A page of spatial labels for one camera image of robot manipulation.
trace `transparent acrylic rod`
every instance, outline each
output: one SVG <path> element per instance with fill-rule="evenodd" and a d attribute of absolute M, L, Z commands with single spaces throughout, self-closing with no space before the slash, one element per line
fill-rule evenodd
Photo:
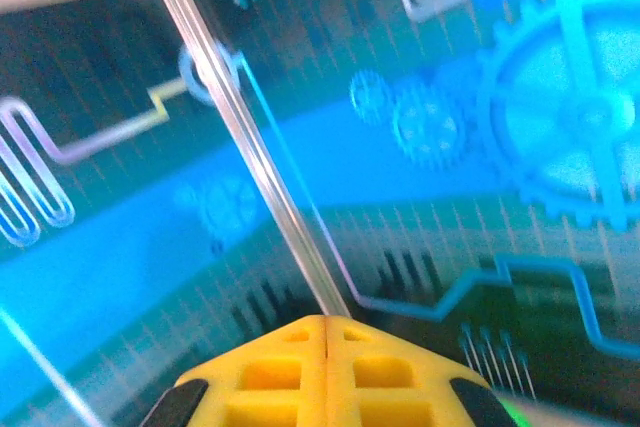
<path fill-rule="evenodd" d="M 209 90 L 322 312 L 325 315 L 350 317 L 349 309 L 280 177 L 194 0 L 164 0 L 164 3 L 193 57 L 198 75 Z"/>
<path fill-rule="evenodd" d="M 47 376 L 60 395 L 67 401 L 71 409 L 80 417 L 87 427 L 113 427 L 111 423 L 103 421 L 80 396 L 73 386 L 56 370 L 47 357 L 38 349 L 22 327 L 2 307 L 0 307 L 0 321 L 9 330 L 14 339 L 27 351 L 40 370 Z"/>

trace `large blue gear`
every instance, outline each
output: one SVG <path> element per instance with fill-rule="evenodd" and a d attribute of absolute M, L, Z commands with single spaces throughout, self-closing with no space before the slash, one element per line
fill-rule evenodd
<path fill-rule="evenodd" d="M 434 170 L 450 167 L 465 145 L 465 126 L 455 103 L 421 82 L 396 98 L 393 133 L 405 154 Z"/>
<path fill-rule="evenodd" d="M 618 231 L 640 217 L 640 0 L 523 0 L 482 55 L 485 148 L 524 203 Z"/>

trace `green light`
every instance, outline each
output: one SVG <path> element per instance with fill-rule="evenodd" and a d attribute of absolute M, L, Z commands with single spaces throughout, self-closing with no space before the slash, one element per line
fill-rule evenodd
<path fill-rule="evenodd" d="M 518 427 L 533 427 L 529 422 L 529 420 L 524 416 L 524 414 L 518 411 L 513 405 L 511 405 L 508 402 L 505 402 L 504 400 L 501 400 L 500 403 L 502 404 L 504 409 L 509 413 L 509 415 L 514 420 L 514 422 L 518 424 Z"/>

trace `yellow robot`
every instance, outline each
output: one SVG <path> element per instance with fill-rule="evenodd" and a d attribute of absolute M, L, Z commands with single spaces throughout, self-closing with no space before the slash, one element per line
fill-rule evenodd
<path fill-rule="evenodd" d="M 185 372 L 142 427 L 522 427 L 473 370 L 314 315 Z"/>

